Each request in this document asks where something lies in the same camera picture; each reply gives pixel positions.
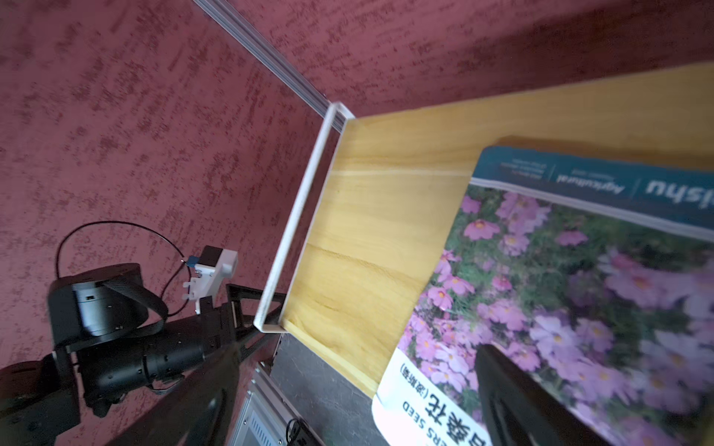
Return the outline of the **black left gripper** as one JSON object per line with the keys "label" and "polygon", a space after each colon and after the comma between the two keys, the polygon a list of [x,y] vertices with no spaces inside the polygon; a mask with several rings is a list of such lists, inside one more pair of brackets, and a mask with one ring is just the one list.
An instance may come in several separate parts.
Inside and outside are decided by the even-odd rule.
{"label": "black left gripper", "polygon": [[139,388],[168,384],[201,365],[208,356],[234,342],[240,357],[260,349],[277,349],[281,334],[264,334],[255,327],[262,291],[226,285],[228,303],[210,306],[192,317],[172,321],[157,334],[125,337],[82,350],[80,375],[84,400],[93,414],[107,416],[112,405]]}

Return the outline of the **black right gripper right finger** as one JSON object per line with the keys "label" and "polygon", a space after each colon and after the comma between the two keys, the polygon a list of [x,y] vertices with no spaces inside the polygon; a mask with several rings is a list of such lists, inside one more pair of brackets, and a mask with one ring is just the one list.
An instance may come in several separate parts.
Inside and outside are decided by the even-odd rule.
{"label": "black right gripper right finger", "polygon": [[530,375],[493,345],[475,359],[483,420],[494,445],[605,445]]}

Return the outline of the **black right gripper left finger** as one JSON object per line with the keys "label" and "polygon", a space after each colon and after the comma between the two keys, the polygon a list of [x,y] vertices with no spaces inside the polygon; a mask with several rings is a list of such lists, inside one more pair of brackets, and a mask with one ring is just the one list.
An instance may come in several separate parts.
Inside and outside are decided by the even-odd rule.
{"label": "black right gripper left finger", "polygon": [[240,380],[240,349],[210,356],[111,445],[223,445]]}

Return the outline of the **pink flower seed bag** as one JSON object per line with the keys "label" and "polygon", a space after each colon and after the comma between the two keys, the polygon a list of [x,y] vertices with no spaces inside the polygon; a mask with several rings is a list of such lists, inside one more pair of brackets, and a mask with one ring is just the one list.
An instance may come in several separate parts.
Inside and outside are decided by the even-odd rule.
{"label": "pink flower seed bag", "polygon": [[372,403],[392,445],[487,445],[493,346],[613,445],[713,419],[713,176],[484,149]]}

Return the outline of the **white wooden two-tier shelf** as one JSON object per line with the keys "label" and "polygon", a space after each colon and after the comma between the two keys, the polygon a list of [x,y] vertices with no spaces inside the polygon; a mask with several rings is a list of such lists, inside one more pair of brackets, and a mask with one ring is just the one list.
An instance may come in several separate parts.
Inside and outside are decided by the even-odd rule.
{"label": "white wooden two-tier shelf", "polygon": [[485,147],[711,170],[713,66],[351,119],[279,328],[373,397]]}

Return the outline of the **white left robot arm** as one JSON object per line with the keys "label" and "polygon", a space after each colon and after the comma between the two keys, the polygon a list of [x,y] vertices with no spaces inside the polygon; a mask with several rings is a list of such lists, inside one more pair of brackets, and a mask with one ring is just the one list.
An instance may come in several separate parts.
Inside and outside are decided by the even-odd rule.
{"label": "white left robot arm", "polygon": [[52,445],[79,425],[83,408],[104,417],[145,388],[158,405],[116,444],[223,444],[240,365],[279,331],[285,257],[280,249],[260,289],[232,283],[234,251],[207,246],[182,258],[190,317],[144,286],[137,263],[58,275],[48,291],[52,351],[1,372],[1,442]]}

